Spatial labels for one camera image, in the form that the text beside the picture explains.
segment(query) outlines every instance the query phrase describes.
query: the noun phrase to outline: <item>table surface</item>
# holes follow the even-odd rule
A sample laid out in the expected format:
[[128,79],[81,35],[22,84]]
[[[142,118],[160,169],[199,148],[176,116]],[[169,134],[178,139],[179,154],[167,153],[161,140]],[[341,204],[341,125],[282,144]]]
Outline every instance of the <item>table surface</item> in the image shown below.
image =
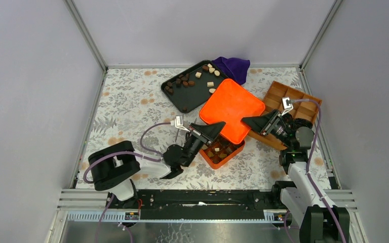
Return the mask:
[[[182,72],[184,68],[129,68],[109,69],[102,96],[94,118],[93,128],[86,150],[80,160],[80,175],[76,188],[92,189],[83,181],[88,167],[87,157],[105,147],[124,140],[132,141],[135,150],[142,133],[150,126],[169,122],[181,114],[160,90],[160,84]],[[259,99],[263,99],[273,81],[301,90],[296,68],[250,68],[243,87]],[[202,105],[188,114],[184,120],[202,124],[199,111]],[[159,126],[144,137],[147,147],[164,152],[175,143],[177,129]],[[184,133],[180,132],[176,144],[182,145]],[[278,163],[279,152],[251,138],[245,138],[244,150],[221,168],[214,170],[198,154],[184,173],[171,180],[161,180],[148,175],[132,176],[137,189],[271,189],[277,180],[289,180]],[[315,146],[310,165],[312,175],[324,189],[330,189],[324,160],[318,145]]]

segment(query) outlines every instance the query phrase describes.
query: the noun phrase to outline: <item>white wall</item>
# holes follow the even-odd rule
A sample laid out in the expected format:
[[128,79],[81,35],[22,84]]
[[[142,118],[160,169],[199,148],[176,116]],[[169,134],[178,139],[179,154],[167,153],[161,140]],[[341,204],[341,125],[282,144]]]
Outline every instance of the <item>white wall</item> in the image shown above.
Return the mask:
[[389,242],[389,1],[344,1],[306,73],[369,242]]
[[63,1],[0,0],[0,242],[44,242],[100,81]]
[[75,0],[108,65],[300,63],[334,0]]

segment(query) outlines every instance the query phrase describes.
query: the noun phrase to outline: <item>orange container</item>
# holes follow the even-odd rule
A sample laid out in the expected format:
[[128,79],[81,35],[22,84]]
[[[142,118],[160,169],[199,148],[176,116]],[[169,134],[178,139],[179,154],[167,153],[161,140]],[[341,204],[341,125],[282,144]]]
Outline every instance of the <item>orange container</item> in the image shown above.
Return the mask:
[[[245,141],[243,140],[240,144],[232,144],[227,139],[219,136],[207,149],[201,149],[199,153],[206,160],[209,166],[213,169],[218,169],[227,163],[231,158],[240,153],[244,149]],[[220,158],[221,154],[226,154],[225,158]]]
[[226,122],[220,134],[233,144],[240,144],[251,130],[241,122],[247,116],[259,116],[266,105],[230,78],[221,82],[199,112],[206,124]]

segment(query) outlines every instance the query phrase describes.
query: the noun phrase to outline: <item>chocolate piece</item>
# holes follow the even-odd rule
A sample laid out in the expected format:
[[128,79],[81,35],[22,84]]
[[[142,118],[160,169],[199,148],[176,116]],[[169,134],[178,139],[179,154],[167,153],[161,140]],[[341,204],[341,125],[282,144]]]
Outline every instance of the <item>chocolate piece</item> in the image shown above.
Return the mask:
[[220,143],[223,147],[228,147],[230,145],[230,142],[227,139],[222,139]]

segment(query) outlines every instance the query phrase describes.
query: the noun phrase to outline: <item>small snack piece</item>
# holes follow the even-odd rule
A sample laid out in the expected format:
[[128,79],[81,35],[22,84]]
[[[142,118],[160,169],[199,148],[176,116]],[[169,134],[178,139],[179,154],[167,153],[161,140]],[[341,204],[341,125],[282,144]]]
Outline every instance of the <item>small snack piece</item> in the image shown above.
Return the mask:
[[223,147],[228,147],[230,145],[230,142],[227,139],[220,140],[220,143]]
[[228,147],[228,148],[226,149],[226,152],[227,152],[228,154],[231,154],[233,151],[232,151],[232,149],[231,149],[230,147]]

